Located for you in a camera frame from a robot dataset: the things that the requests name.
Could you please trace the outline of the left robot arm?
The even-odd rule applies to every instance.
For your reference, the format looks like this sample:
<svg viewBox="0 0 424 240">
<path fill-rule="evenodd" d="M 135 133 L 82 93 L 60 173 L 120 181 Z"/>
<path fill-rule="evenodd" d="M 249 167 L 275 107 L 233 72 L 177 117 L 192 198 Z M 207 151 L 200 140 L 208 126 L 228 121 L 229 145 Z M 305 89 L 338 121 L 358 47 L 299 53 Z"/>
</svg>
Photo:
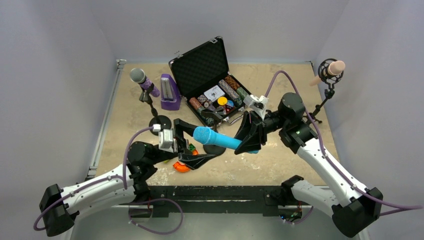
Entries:
<svg viewBox="0 0 424 240">
<path fill-rule="evenodd" d="M 33 229 L 55 237 L 71 229 L 77 217 L 120 204 L 149 205 L 155 199 L 147 180 L 157 172 L 156 164 L 178 158 L 195 170 L 217 157 L 193 154 L 184 134 L 194 136 L 196 126 L 179 118 L 174 124 L 172 129 L 154 124 L 136 132 L 125 148 L 123 162 L 109 172 L 63 188 L 58 184 L 47 187 Z"/>
</svg>

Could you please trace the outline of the beige pink microphone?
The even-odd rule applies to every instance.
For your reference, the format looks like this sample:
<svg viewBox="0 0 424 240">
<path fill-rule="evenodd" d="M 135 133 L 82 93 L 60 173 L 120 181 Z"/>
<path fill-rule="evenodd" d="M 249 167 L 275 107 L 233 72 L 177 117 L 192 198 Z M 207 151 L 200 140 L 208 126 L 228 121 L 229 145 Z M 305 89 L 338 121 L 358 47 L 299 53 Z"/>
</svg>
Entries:
<svg viewBox="0 0 424 240">
<path fill-rule="evenodd" d="M 315 86 L 321 82 L 328 84 L 327 80 L 332 78 L 335 78 L 334 82 L 336 83 L 343 77 L 345 68 L 344 61 L 328 58 L 318 66 L 317 75 L 309 83 L 309 86 Z"/>
</svg>

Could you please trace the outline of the black round-base stand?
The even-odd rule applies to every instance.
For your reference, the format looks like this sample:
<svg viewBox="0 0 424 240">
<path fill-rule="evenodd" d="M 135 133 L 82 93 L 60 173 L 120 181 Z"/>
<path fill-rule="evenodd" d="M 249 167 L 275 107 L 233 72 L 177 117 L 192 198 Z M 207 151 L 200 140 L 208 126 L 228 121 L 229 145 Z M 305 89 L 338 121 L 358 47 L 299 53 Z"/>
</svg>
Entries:
<svg viewBox="0 0 424 240">
<path fill-rule="evenodd" d="M 141 94 L 139 100 L 142 103 L 146 103 L 150 107 L 150 112 L 153 118 L 149 121 L 148 127 L 150 132 L 157 136 L 160 130 L 170 130 L 172 128 L 171 120 L 165 115 L 159 115 L 156 108 L 153 106 L 153 100 L 151 98 L 151 93 L 153 93 L 155 85 L 152 83 L 149 87 L 141 87 Z"/>
<path fill-rule="evenodd" d="M 216 110 L 204 109 L 200 112 L 200 114 L 205 119 L 212 119 L 213 125 L 212 125 L 211 132 L 213 136 L 216 135 L 218 133 L 217 126 L 223 120 L 225 115 L 224 108 L 218 107 L 216 108 Z M 222 155 L 226 151 L 226 148 L 218 146 L 218 145 L 214 145 L 213 143 L 215 142 L 215 137 L 213 137 L 212 139 L 213 139 L 212 142 L 209 142 L 203 145 L 203 149 L 205 150 L 207 154 L 210 154 L 210 155 L 216 155 L 216 156 Z"/>
</svg>

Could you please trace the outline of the blue microphone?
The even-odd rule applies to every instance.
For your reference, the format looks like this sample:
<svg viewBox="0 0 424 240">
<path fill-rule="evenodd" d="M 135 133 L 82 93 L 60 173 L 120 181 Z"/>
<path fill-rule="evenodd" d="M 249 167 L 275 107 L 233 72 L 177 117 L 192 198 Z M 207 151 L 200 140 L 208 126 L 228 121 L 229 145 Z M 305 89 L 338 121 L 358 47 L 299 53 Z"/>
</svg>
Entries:
<svg viewBox="0 0 424 240">
<path fill-rule="evenodd" d="M 210 143 L 214 139 L 213 145 L 217 145 L 226 149 L 236 150 L 238 145 L 241 143 L 241 140 L 235 139 L 234 137 L 230 137 L 228 135 L 217 133 L 216 135 L 212 135 L 211 128 L 205 126 L 198 126 L 193 133 L 194 140 L 201 143 L 202 145 L 206 145 Z M 257 154 L 259 151 L 247 152 L 249 154 Z"/>
</svg>

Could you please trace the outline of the purple glitter microphone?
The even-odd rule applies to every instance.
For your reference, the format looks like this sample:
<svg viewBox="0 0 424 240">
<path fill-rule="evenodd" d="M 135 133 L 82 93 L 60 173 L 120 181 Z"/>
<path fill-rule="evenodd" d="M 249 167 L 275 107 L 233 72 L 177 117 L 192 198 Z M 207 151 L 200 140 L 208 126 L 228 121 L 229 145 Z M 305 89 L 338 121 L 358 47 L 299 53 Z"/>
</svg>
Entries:
<svg viewBox="0 0 424 240">
<path fill-rule="evenodd" d="M 149 91 L 149 94 L 157 98 L 160 96 L 159 89 L 153 84 L 153 82 L 147 77 L 146 73 L 141 68 L 133 68 L 129 77 L 132 82 L 138 84 L 142 89 Z"/>
</svg>

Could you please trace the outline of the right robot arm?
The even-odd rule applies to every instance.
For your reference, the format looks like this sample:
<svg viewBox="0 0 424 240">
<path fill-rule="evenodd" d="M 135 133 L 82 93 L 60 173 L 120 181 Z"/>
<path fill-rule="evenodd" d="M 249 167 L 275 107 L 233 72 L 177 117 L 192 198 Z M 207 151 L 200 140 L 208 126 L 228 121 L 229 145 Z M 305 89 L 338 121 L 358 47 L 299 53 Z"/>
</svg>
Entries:
<svg viewBox="0 0 424 240">
<path fill-rule="evenodd" d="M 234 151 L 236 155 L 259 151 L 266 144 L 267 135 L 278 131 L 283 144 L 307 162 L 329 187 L 325 191 L 300 176 L 293 176 L 281 184 L 278 198 L 282 202 L 299 200 L 310 204 L 330 216 L 336 228 L 349 238 L 380 217 L 382 205 L 362 192 L 379 200 L 383 194 L 355 179 L 320 145 L 318 133 L 303 120 L 306 108 L 298 94 L 284 94 L 274 112 L 266 109 L 265 96 L 247 95 L 243 102 L 252 110 L 243 114 L 235 135 L 241 141 Z"/>
</svg>

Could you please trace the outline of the black tripod shock-mount stand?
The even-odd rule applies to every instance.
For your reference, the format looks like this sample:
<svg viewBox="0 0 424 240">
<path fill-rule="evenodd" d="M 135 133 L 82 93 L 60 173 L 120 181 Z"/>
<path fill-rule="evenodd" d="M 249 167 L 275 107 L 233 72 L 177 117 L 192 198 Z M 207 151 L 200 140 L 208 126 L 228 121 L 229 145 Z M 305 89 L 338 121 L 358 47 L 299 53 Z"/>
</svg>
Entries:
<svg viewBox="0 0 424 240">
<path fill-rule="evenodd" d="M 315 109 L 314 109 L 314 111 L 313 112 L 310 112 L 309 113 L 309 115 L 310 115 L 310 117 L 311 117 L 311 119 L 312 120 L 310 120 L 310 119 L 308 119 L 308 117 L 307 116 L 305 116 L 306 118 L 307 118 L 307 121 L 306 121 L 306 123 L 309 125 L 309 124 L 311 124 L 312 122 L 318 122 L 319 124 L 321 124 L 322 123 L 322 121 L 321 120 L 319 120 L 319 119 L 317 119 L 316 118 L 316 116 L 317 116 L 317 114 L 321 111 L 321 109 L 323 108 L 323 106 L 324 106 L 324 104 L 328 101 L 328 100 L 330 100 L 330 99 L 332 99 L 333 98 L 333 96 L 334 96 L 334 94 L 335 94 L 335 84 L 337 84 L 338 82 L 340 82 L 341 81 L 341 79 L 339 79 L 337 82 L 335 82 L 335 77 L 333 77 L 333 78 L 331 78 L 331 79 L 328 79 L 327 80 L 327 83 L 328 84 L 326 84 L 325 82 L 320 82 L 320 83 L 324 83 L 325 85 L 327 85 L 327 89 L 325 89 L 324 90 L 324 96 L 325 96 L 325 98 L 324 98 L 324 100 L 321 102 L 321 104 L 317 104 L 316 106 L 315 106 Z"/>
</svg>

